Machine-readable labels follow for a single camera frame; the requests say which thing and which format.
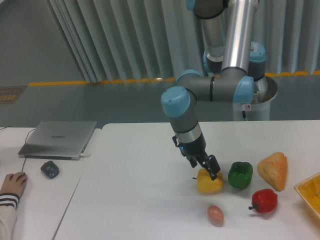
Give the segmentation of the person's hand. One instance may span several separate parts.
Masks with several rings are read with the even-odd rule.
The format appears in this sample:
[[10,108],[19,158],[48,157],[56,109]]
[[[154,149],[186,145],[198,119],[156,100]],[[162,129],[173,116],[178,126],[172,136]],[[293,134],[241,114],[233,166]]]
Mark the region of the person's hand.
[[1,186],[0,193],[21,197],[27,185],[27,179],[28,176],[24,172],[7,174]]

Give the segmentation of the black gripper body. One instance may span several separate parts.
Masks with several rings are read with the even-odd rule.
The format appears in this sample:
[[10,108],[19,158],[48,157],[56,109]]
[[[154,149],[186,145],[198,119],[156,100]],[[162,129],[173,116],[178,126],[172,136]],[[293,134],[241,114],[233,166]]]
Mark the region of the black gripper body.
[[176,136],[173,136],[172,140],[174,145],[179,148],[182,156],[187,157],[188,160],[196,158],[196,161],[202,163],[208,159],[205,151],[206,141],[202,134],[196,140],[187,143],[179,142]]

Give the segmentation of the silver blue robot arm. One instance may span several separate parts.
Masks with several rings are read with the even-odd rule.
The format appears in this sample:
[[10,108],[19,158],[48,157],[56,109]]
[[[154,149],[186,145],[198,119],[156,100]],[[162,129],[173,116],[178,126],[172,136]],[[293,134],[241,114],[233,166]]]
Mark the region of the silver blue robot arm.
[[206,153],[206,141],[195,107],[199,101],[249,104],[254,97],[254,78],[249,74],[257,0],[188,0],[188,10],[200,20],[207,49],[203,60],[210,76],[189,69],[175,86],[161,96],[165,115],[174,131],[173,142],[192,167],[202,166],[212,180],[220,166]]

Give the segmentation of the white striped sleeve forearm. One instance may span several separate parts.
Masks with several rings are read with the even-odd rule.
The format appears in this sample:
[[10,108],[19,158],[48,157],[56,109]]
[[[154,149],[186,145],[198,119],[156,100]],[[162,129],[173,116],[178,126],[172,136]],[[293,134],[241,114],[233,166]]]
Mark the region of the white striped sleeve forearm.
[[17,219],[17,205],[20,197],[14,193],[0,195],[0,239],[11,240]]

